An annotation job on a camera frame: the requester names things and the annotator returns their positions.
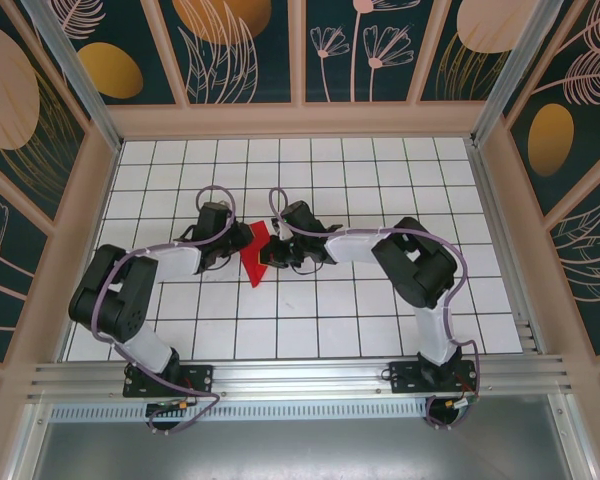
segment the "black mounting plate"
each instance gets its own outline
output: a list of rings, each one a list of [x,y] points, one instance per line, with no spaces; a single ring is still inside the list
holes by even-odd
[[[125,398],[186,396],[185,393],[165,387],[148,378],[142,371],[130,363],[125,367],[124,375],[125,380],[122,396]],[[211,392],[213,367],[211,365],[180,365],[179,385],[185,388],[193,388],[200,392]]]
[[[420,367],[417,360],[389,363],[386,379],[391,382],[391,393],[460,393],[462,383],[456,379],[456,375],[473,390],[476,389],[476,368],[471,360],[460,360],[451,380],[437,386],[432,386],[422,377]]]

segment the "red triangle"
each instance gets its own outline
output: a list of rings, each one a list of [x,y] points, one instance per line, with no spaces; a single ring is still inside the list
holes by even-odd
[[[240,250],[240,259],[249,275],[251,286],[255,288],[267,271],[267,266],[260,263],[260,250],[269,243],[269,230],[263,220],[252,223],[249,227],[253,233],[253,240],[248,247]]]

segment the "enclosure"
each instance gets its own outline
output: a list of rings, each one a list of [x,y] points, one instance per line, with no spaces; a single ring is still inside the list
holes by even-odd
[[[281,187],[327,227],[412,217],[456,247],[466,424],[383,379],[422,343],[378,264],[254,288],[234,254],[153,287],[146,323],[220,395],[153,437],[69,301],[212,184],[271,234]],[[0,0],[0,478],[452,475],[600,478],[600,0]]]

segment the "white grid mat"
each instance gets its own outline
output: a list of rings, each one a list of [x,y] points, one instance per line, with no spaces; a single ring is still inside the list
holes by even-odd
[[[469,286],[451,305],[456,337],[475,339],[481,353],[522,351],[462,139],[127,142],[98,245],[130,249],[179,236],[196,223],[197,190],[211,183],[232,191],[236,214],[247,223],[271,217],[268,189],[276,185],[290,202],[307,202],[327,227],[392,226],[417,216],[457,244],[469,264]],[[382,357],[418,350],[413,310],[370,264],[325,265],[305,276],[268,268],[253,289],[236,254],[221,270],[156,285],[147,318],[182,359]],[[74,326],[65,359],[119,357]]]

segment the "yellow oval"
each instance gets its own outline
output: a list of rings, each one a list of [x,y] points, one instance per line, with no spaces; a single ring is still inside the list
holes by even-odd
[[[140,68],[124,50],[110,43],[90,43],[78,57],[96,89],[113,98],[131,98],[142,90]]]
[[[27,55],[0,30],[0,148],[26,144],[38,125],[40,93]]]
[[[239,37],[230,33],[225,3],[236,22],[240,18],[246,24],[253,38],[269,24],[271,0],[173,0],[173,7],[182,23],[197,37],[217,45],[236,44]]]
[[[529,131],[529,163],[548,177],[564,164],[573,144],[573,118],[562,105],[550,103],[536,114]]]
[[[508,52],[516,46],[537,0],[464,0],[458,10],[458,38],[478,53]]]

